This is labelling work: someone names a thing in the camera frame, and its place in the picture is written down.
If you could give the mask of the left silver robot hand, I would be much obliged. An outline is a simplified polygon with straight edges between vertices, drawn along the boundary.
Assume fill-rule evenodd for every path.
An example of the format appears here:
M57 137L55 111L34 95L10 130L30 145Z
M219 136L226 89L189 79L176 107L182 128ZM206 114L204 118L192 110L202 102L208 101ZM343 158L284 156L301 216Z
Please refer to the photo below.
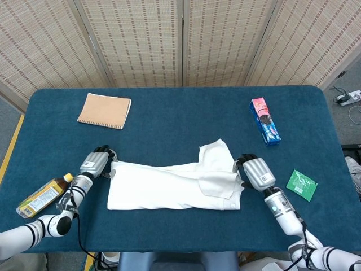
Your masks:
M108 160L118 162L117 154L115 151L109 148L108 145L102 145L97 147L93 152L88 154L86 159L80 166L80 174L87 176L91 180L98 177L112 178L115 174L115 170L105 172Z

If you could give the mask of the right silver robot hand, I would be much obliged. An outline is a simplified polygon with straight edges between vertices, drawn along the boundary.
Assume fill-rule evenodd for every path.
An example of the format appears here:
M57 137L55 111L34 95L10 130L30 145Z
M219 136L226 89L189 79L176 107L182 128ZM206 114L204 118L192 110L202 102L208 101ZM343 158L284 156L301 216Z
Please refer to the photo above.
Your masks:
M266 162L255 154L242 154L234 161L233 172L240 168L246 174L250 185L257 191L263 192L274 186L276 178Z

